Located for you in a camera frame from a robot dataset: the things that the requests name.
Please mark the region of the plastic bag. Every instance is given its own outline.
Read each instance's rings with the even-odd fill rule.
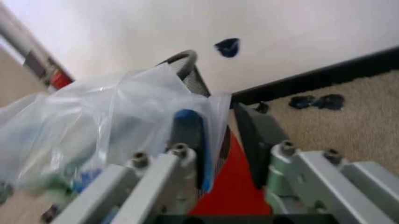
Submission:
[[[0,109],[0,179],[39,189],[84,170],[123,165],[135,151],[156,156],[164,152],[173,115],[182,109],[206,118],[215,168],[230,98],[192,94],[168,64],[24,97]],[[213,176],[208,179],[212,185]]]

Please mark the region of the carpet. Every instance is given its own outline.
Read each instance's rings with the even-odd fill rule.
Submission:
[[[341,94],[341,111],[288,106],[291,97]],[[349,161],[373,160],[399,175],[399,71],[307,91],[268,102],[290,139],[303,151],[333,148]]]

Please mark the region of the gray metal bar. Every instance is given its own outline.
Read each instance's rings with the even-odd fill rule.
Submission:
[[[394,223],[327,162],[321,152],[294,156],[286,177],[305,206],[330,213],[341,224]]]
[[[378,163],[354,162],[341,171],[376,206],[399,223],[399,179]]]
[[[121,205],[139,178],[134,170],[109,165],[52,224],[98,224],[116,205]]]
[[[0,2],[0,34],[25,58],[34,51],[40,62],[44,63],[48,54],[24,25]]]
[[[125,201],[112,224],[151,223],[156,215],[173,210],[169,206],[174,204],[184,177],[177,156],[159,155]]]
[[[273,208],[274,214],[303,214],[306,212],[293,196],[281,197],[267,192],[266,201]]]
[[[267,192],[280,195],[292,195],[290,185],[285,180],[285,173],[290,166],[292,156],[286,156],[281,151],[281,144],[275,145],[271,149],[271,163],[267,180]]]

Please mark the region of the bolt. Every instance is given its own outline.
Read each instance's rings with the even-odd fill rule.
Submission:
[[[132,157],[133,166],[143,168],[148,165],[148,155],[145,152],[136,152]]]
[[[327,207],[325,206],[325,204],[322,201],[317,200],[314,203],[314,208],[316,209],[316,211],[318,211],[319,213],[326,213]]]
[[[295,153],[295,150],[297,148],[293,145],[292,142],[288,141],[288,140],[284,140],[281,143],[281,152],[286,155],[286,156],[292,156]]]
[[[168,208],[166,207],[166,205],[162,205],[161,207],[161,213],[164,214],[168,211]]]
[[[59,208],[56,205],[52,205],[40,218],[43,223],[51,223],[57,217],[59,212]]]
[[[188,145],[184,143],[177,143],[172,146],[171,148],[172,154],[180,157],[185,158],[187,156]]]
[[[342,155],[335,149],[328,149],[324,151],[323,156],[334,165],[341,163]]]

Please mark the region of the hex bolt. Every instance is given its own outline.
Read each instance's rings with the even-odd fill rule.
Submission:
[[[340,164],[342,160],[342,155],[335,149],[328,149],[324,151],[323,156],[333,165]]]
[[[162,205],[161,207],[161,213],[165,214],[168,211],[168,208],[166,207],[166,205]]]
[[[296,151],[296,147],[293,145],[292,142],[288,141],[288,140],[284,140],[281,143],[281,152],[285,155],[285,156],[292,156],[294,155],[295,151]]]
[[[57,215],[60,213],[60,209],[56,205],[52,205],[45,213],[40,217],[42,223],[51,223]]]
[[[185,158],[187,156],[188,145],[184,143],[176,143],[171,148],[172,154],[180,158]]]
[[[148,155],[145,152],[135,152],[131,160],[136,168],[143,168],[148,165]]]

